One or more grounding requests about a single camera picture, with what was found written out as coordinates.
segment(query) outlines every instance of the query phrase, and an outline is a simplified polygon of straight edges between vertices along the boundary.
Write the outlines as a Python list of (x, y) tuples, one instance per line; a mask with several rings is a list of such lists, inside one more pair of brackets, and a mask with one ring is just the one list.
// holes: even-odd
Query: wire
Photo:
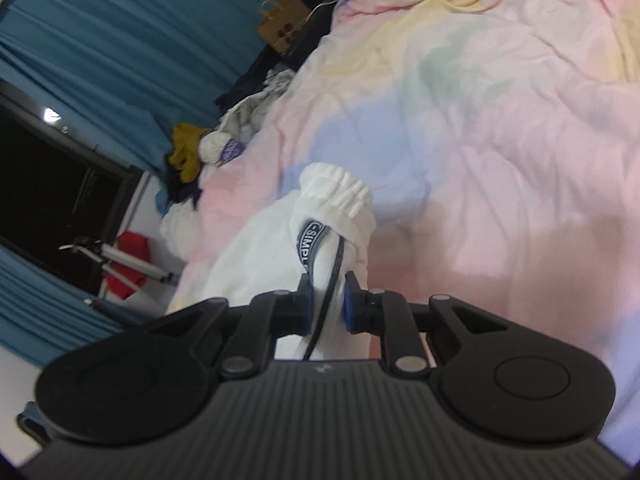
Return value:
[(318, 321), (316, 322), (316, 327), (314, 328), (314, 332), (309, 340), (309, 344), (306, 346), (305, 355), (302, 358), (303, 361), (309, 361), (311, 358), (311, 354), (316, 349), (316, 345), (318, 344), (318, 340), (320, 339), (320, 335), (322, 333), (322, 329), (324, 328), (324, 320), (326, 319), (326, 315), (329, 312), (329, 305), (331, 300), (334, 297), (335, 287), (338, 284), (338, 277), (340, 276), (340, 268), (342, 267), (342, 258), (344, 256), (344, 238), (340, 237), (340, 241), (338, 242), (338, 251), (335, 255), (334, 268), (331, 271), (331, 278), (329, 278), (329, 284), (326, 288), (326, 293), (324, 295), (324, 299), (322, 300), (322, 306), (320, 307), (320, 312), (318, 313)]
[(321, 3), (320, 5), (316, 5), (316, 6), (314, 7), (314, 10), (312, 10), (312, 11), (308, 14), (308, 16), (305, 18), (305, 23), (309, 21), (309, 18), (311, 18), (311, 15), (312, 15), (314, 12), (316, 12), (316, 10), (318, 10), (320, 7), (323, 7), (323, 6), (325, 6), (325, 5), (331, 5), (331, 4), (337, 3), (337, 2), (339, 2), (339, 1), (340, 1), (340, 0), (331, 0), (330, 2), (323, 2), (323, 3)]

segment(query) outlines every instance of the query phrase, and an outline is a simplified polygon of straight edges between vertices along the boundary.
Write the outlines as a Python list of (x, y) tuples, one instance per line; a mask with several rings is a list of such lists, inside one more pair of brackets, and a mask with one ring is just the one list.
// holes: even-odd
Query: pastel tie-dye bedsheet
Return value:
[(446, 292), (593, 352), (640, 459), (640, 0), (341, 0), (200, 200), (174, 300), (311, 162), (370, 186), (369, 286)]

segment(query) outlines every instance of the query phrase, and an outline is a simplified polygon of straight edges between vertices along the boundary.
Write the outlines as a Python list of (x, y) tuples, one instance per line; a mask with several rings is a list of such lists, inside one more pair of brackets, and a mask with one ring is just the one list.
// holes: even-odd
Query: yellow cloth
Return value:
[(193, 182), (200, 173), (198, 145), (202, 136), (210, 131), (210, 128), (198, 128), (187, 123), (174, 126), (174, 152), (168, 161), (180, 172), (180, 181), (183, 184)]

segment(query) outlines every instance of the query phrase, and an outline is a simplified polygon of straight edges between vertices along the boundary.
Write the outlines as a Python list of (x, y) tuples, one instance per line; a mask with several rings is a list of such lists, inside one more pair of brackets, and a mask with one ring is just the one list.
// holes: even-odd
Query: window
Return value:
[(53, 126), (61, 121), (47, 124), (43, 107), (7, 93), (0, 96), (0, 243), (97, 294), (98, 265), (58, 247), (79, 236), (113, 243), (142, 172), (92, 152)]

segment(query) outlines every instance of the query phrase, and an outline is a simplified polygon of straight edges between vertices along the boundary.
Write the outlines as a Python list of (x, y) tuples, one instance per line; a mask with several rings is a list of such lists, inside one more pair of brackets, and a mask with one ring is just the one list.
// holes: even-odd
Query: purple label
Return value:
[(228, 143), (225, 144), (225, 147), (222, 148), (222, 152), (220, 153), (220, 162), (222, 164), (231, 162), (237, 156), (241, 155), (242, 152), (244, 152), (244, 148), (245, 146), (242, 142), (231, 139)]

